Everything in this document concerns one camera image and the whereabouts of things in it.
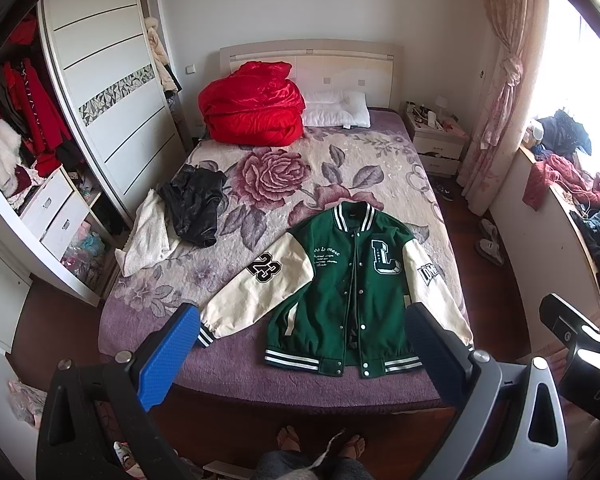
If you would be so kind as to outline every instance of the red comforter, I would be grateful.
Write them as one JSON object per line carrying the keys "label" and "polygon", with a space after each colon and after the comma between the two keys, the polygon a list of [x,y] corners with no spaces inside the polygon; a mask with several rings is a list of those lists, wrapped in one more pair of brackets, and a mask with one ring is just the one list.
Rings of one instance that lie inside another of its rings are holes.
{"label": "red comforter", "polygon": [[200,92],[198,105],[219,142],[288,146],[302,135],[304,99],[282,61],[248,61]]}

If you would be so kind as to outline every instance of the white slipper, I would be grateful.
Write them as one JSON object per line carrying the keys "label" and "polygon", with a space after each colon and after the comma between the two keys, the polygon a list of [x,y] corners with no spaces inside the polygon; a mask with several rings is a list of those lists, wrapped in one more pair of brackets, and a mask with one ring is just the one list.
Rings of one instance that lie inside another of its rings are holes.
{"label": "white slipper", "polygon": [[481,218],[478,222],[478,227],[480,228],[480,232],[487,239],[493,242],[498,241],[498,228],[491,222],[489,222],[486,218]]}
{"label": "white slipper", "polygon": [[501,267],[504,264],[504,258],[500,254],[500,246],[496,242],[482,238],[475,243],[475,250],[494,265]]}

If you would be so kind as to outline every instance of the blue gripper pad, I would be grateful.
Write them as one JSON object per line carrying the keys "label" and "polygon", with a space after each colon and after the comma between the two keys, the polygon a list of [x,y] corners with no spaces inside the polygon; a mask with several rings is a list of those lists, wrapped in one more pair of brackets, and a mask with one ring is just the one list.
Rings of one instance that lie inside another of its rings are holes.
{"label": "blue gripper pad", "polygon": [[[139,360],[146,359],[146,362],[138,373],[137,390],[138,399],[146,411],[164,400],[199,332],[198,309],[192,304],[183,303],[161,330],[150,334],[141,344],[137,357]],[[150,351],[152,346],[155,349],[145,357],[141,353],[147,342],[147,350]]]}
{"label": "blue gripper pad", "polygon": [[444,330],[422,303],[413,303],[405,314],[405,331],[440,398],[460,409],[466,402],[472,364],[459,337]]}

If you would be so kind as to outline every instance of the pink curtain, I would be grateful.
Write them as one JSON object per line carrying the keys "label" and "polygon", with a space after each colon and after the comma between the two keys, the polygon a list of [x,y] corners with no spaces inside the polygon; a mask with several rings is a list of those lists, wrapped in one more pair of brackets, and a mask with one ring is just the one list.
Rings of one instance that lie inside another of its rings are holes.
{"label": "pink curtain", "polygon": [[549,0],[484,0],[500,53],[458,183],[483,215],[520,146],[542,57]]}

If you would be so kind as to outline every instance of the bright window light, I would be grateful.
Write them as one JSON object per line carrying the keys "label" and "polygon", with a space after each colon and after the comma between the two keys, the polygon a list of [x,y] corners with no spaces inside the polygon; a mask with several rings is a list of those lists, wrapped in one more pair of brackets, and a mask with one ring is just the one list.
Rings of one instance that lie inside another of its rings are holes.
{"label": "bright window light", "polygon": [[563,108],[582,123],[600,172],[600,38],[567,0],[549,0],[549,22],[530,117]]}

